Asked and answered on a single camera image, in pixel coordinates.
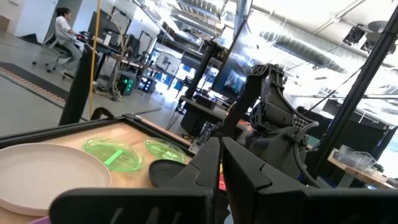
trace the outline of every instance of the green lid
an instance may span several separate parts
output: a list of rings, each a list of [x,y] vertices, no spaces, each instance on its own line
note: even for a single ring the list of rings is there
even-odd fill
[[[83,147],[110,170],[134,171],[140,169],[144,163],[142,156],[133,147],[114,139],[88,139]]]
[[[147,150],[158,159],[169,159],[177,162],[184,162],[185,153],[176,145],[159,138],[145,140]]]

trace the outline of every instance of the black plate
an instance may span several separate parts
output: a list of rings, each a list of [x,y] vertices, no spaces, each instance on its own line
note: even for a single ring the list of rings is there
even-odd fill
[[[149,180],[154,187],[164,187],[173,179],[181,170],[185,168],[185,164],[160,159],[152,162],[148,168]]]

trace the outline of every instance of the beige plate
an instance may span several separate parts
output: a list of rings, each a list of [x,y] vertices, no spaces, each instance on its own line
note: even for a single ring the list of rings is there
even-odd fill
[[[0,150],[0,207],[12,212],[46,216],[62,192],[110,184],[105,165],[78,149],[37,143]]]

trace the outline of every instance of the white shirt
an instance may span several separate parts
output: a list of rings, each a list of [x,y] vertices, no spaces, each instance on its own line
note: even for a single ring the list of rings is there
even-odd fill
[[[72,28],[68,21],[63,16],[58,16],[55,20],[55,37],[59,40],[60,44],[65,43],[67,40],[75,40],[75,37],[68,33]]]

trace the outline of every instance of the person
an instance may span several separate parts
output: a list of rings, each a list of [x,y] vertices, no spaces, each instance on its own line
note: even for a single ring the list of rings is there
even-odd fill
[[[71,53],[72,57],[63,64],[66,68],[61,70],[61,74],[72,74],[72,70],[76,69],[81,58],[81,51],[75,46],[75,36],[78,34],[73,31],[68,21],[72,21],[72,12],[65,7],[57,9],[57,18],[55,20],[55,37],[58,39],[58,43],[67,48]]]

